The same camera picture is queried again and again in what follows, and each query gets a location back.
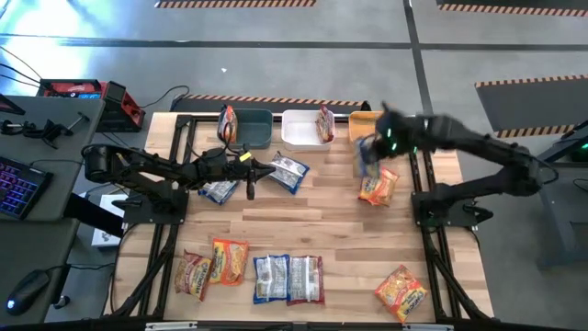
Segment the red power supply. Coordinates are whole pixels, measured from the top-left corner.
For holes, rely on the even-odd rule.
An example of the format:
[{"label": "red power supply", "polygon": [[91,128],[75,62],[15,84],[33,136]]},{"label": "red power supply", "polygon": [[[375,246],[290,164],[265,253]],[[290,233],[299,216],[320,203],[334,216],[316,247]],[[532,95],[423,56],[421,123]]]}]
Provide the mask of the red power supply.
[{"label": "red power supply", "polygon": [[37,97],[102,99],[106,105],[96,132],[138,132],[143,111],[127,93],[127,87],[96,79],[41,79]]}]

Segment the keyboard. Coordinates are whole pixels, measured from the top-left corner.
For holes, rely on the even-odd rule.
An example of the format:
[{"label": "keyboard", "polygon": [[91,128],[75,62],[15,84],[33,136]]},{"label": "keyboard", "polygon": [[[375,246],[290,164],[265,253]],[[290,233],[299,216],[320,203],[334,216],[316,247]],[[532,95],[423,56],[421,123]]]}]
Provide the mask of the keyboard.
[{"label": "keyboard", "polygon": [[52,173],[0,156],[0,213],[25,219],[52,177]]}]

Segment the wooden tabletop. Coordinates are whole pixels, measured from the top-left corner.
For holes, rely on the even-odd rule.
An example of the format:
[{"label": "wooden tabletop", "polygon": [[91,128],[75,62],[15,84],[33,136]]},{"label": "wooden tabletop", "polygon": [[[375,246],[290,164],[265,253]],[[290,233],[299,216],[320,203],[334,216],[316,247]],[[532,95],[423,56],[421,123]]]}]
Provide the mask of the wooden tabletop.
[{"label": "wooden tabletop", "polygon": [[[169,155],[175,113],[155,113],[145,149]],[[218,147],[216,124],[200,122],[196,128],[198,153]],[[183,155],[186,134],[178,155]],[[389,208],[373,207],[357,199],[359,179],[352,177],[352,152],[346,124],[337,124],[330,152],[291,152],[280,138],[280,124],[274,126],[271,146],[253,150],[260,162],[271,161],[276,151],[310,166],[296,195],[264,178],[255,186],[255,200],[245,197],[242,183],[224,206],[218,206],[191,192],[186,222],[180,226],[175,247],[174,268],[165,308],[166,320],[241,320],[312,322],[398,322],[374,295],[374,290],[400,264],[406,266],[428,289],[423,241],[413,224],[410,194],[413,191],[407,157],[387,161],[400,175]],[[424,169],[422,158],[421,169]],[[462,181],[456,153],[433,156],[438,182]],[[426,188],[426,179],[422,178]],[[145,272],[153,226],[139,225],[127,236],[120,253],[116,275],[115,304],[120,306]],[[250,243],[245,281],[237,287],[209,285],[206,300],[174,291],[174,275],[184,249],[212,257],[212,238],[240,239]],[[488,315],[492,306],[480,252],[471,233],[447,228],[456,278],[471,299]],[[253,257],[267,254],[321,256],[324,270],[324,306],[305,303],[287,307],[285,302],[253,305]],[[160,279],[153,285],[151,308],[156,302]],[[444,307],[449,312],[447,287],[440,281]],[[430,295],[414,310],[408,322],[433,322]]]}]

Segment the black desk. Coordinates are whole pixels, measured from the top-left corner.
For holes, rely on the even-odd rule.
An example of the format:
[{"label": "black desk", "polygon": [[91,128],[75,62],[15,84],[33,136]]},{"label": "black desk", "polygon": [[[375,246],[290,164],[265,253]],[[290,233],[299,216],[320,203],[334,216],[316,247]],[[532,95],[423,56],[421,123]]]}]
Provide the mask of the black desk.
[{"label": "black desk", "polygon": [[[53,97],[8,97],[8,99],[27,113],[24,116],[18,116],[0,112],[0,120],[11,120],[14,123],[28,120],[41,128],[45,125],[46,120],[52,120],[55,123],[69,126],[79,118],[77,112],[80,111],[90,121],[75,126],[73,136],[57,138],[54,141],[55,145],[59,147],[57,150],[50,148],[41,140],[29,139],[21,135],[0,135],[0,155],[22,163],[30,163],[40,159],[74,160],[80,164],[84,161],[80,152],[83,146],[92,141],[104,108],[102,100]],[[62,281],[64,280],[61,269],[51,271],[49,286],[43,290],[34,305],[21,316],[12,316],[6,313],[4,307],[6,298],[14,286],[33,269],[50,268],[66,263],[79,225],[78,220],[89,223],[84,219],[86,214],[89,214],[90,218],[94,217],[95,220],[105,213],[103,220],[109,217],[118,219],[120,230],[122,220],[118,216],[114,216],[71,193],[80,171],[80,164],[73,162],[36,163],[34,167],[52,172],[53,178],[27,219],[20,221],[0,214],[0,266],[2,266],[0,325],[31,324],[44,321],[53,297],[61,293]],[[67,217],[67,215],[75,214],[74,211],[78,211],[76,217]],[[99,224],[89,224],[103,229]]]}]

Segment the white bowl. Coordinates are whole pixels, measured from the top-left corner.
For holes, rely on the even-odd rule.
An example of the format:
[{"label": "white bowl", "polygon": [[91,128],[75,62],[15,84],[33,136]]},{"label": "white bowl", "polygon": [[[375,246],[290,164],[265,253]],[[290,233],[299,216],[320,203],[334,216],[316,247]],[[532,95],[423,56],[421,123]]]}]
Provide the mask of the white bowl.
[{"label": "white bowl", "polygon": [[328,151],[331,140],[322,143],[316,131],[319,110],[289,109],[282,114],[282,141],[290,151]]}]

